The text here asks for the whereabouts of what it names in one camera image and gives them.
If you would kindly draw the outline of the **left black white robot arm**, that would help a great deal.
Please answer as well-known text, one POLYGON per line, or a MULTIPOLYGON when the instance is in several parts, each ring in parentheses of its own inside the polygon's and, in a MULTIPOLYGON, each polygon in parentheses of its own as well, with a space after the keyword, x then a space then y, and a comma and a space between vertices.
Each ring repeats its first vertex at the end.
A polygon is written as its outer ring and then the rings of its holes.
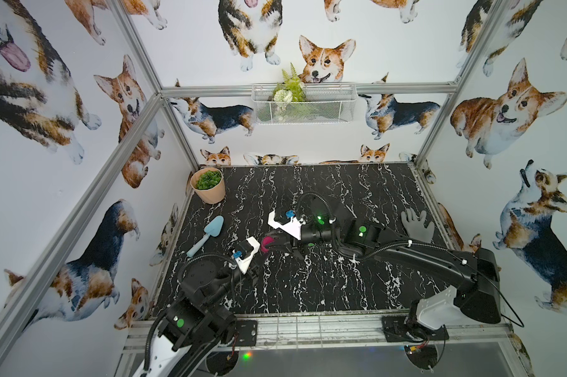
POLYGON ((180 293, 150 326, 135 376, 191 376, 214 349, 239 339, 237 318, 223 305, 236 287, 257 284, 269 249, 255 238, 233 253, 198 254, 178 270, 180 293))

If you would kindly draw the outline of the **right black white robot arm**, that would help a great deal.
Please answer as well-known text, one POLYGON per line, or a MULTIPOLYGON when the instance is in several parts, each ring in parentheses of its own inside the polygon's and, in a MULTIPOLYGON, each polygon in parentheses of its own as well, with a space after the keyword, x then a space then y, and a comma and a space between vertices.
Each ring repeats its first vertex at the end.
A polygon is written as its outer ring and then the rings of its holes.
POLYGON ((445 290, 412 303, 402 321, 407 330, 497 325, 502 320, 498 266, 489 250, 448 250, 357 218, 345 208, 332 213, 318 201, 306 217, 296 210, 272 210, 268 224, 273 231, 266 236, 265 249, 281 247, 301 256, 311 243, 328 243, 337 254, 355 262, 395 262, 444 281, 445 290))

